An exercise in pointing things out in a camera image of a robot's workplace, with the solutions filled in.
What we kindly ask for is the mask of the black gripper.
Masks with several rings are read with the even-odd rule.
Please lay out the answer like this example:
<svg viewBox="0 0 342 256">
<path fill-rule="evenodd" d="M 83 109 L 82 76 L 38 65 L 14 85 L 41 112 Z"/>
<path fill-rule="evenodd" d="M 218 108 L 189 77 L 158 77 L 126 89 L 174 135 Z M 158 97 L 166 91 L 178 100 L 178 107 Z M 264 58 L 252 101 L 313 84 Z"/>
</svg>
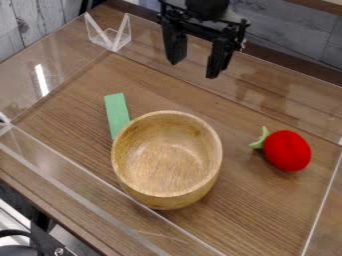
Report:
<svg viewBox="0 0 342 256">
<path fill-rule="evenodd" d="M 230 0 L 160 0 L 161 13 L 170 14 L 178 20 L 205 31 L 229 33 L 237 43 L 236 50 L 245 49 L 245 33 L 250 21 L 230 8 Z M 188 56 L 188 35 L 184 28 L 170 20 L 162 20 L 164 42 L 166 56 L 173 65 Z M 214 79 L 228 68 L 233 57 L 234 44 L 228 38 L 213 41 L 212 54 L 208 60 L 206 77 Z"/>
</svg>

